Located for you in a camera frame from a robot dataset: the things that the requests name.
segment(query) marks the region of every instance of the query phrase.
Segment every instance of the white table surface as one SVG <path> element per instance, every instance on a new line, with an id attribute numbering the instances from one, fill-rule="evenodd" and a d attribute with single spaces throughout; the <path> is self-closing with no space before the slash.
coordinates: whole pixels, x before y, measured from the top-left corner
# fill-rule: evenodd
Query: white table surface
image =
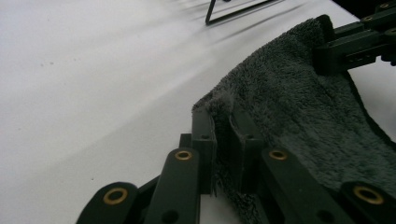
<path id="1" fill-rule="evenodd" d="M 101 187 L 143 185 L 191 131 L 192 105 L 251 52 L 321 14 L 357 20 L 284 0 L 206 27 L 208 3 L 0 0 L 0 223 L 75 223 Z M 351 74 L 395 140 L 395 69 Z M 202 197 L 201 223 L 239 222 L 220 195 Z"/>

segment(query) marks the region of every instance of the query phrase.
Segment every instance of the fuzzy fabric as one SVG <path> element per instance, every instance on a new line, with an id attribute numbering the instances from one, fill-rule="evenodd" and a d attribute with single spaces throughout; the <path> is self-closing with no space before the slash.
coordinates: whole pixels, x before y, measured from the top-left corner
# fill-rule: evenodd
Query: fuzzy fabric
<path id="1" fill-rule="evenodd" d="M 324 187 L 363 181 L 396 196 L 396 145 L 368 116 L 349 74 L 318 76 L 312 49 L 332 39 L 327 16 L 305 21 L 257 49 L 192 110 L 215 121 L 218 183 L 244 223 L 260 223 L 252 195 L 233 190 L 226 134 L 237 102 L 269 147 L 290 150 Z"/>

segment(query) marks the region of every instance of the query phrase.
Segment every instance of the microfiber cloth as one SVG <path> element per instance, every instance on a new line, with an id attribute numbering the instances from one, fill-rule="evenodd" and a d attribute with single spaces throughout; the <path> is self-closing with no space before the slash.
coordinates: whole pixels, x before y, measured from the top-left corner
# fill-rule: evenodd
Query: microfiber cloth
<path id="1" fill-rule="evenodd" d="M 222 159 L 235 104 L 269 147 L 291 151 L 322 186 L 338 191 L 362 181 L 396 196 L 396 145 L 366 112 L 348 72 L 315 72 L 313 48 L 332 39 L 328 16 L 305 21 L 253 52 L 192 108 L 204 107 L 215 122 L 217 182 L 244 223 L 260 223 L 253 197 L 233 190 Z"/>

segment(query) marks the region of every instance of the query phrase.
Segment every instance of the white surface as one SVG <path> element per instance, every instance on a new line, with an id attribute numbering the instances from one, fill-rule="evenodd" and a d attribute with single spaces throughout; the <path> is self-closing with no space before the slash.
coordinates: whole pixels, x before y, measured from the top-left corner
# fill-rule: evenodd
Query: white surface
<path id="1" fill-rule="evenodd" d="M 99 188 L 143 185 L 191 131 L 192 105 L 251 52 L 321 14 L 356 20 L 328 0 L 286 0 L 206 27 L 208 3 L 0 1 L 0 223 L 75 223 Z M 395 69 L 351 73 L 395 140 Z M 201 223 L 238 221 L 204 196 Z"/>

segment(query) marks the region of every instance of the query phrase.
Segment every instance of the dark gray towel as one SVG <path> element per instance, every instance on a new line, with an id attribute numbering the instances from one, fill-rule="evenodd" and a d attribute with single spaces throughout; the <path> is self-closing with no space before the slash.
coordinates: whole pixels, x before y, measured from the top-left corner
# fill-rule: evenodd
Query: dark gray towel
<path id="1" fill-rule="evenodd" d="M 321 77 L 312 66 L 312 49 L 331 38 L 327 16 L 297 25 L 253 52 L 193 108 L 204 106 L 214 118 L 218 182 L 245 223 L 259 223 L 254 202 L 233 191 L 221 162 L 235 102 L 270 147 L 293 152 L 321 185 L 338 190 L 344 182 L 363 181 L 396 196 L 395 144 L 368 116 L 347 72 Z"/>

